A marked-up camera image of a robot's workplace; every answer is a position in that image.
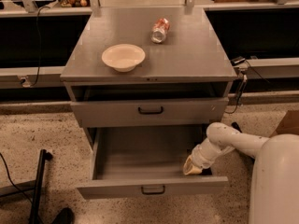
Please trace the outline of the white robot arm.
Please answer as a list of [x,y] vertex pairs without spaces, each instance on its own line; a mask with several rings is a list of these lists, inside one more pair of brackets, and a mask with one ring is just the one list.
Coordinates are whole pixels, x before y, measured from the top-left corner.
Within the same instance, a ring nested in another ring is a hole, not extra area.
[[200,174],[234,149],[254,159],[249,224],[299,224],[299,135],[268,138],[214,122],[188,156],[183,173]]

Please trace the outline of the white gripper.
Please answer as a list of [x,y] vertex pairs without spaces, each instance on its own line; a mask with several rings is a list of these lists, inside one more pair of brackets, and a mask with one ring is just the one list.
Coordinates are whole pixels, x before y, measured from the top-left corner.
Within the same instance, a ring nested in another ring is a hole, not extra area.
[[222,147],[211,143],[207,138],[197,145],[183,165],[183,174],[200,175],[203,169],[209,168],[215,160],[233,151],[232,147]]

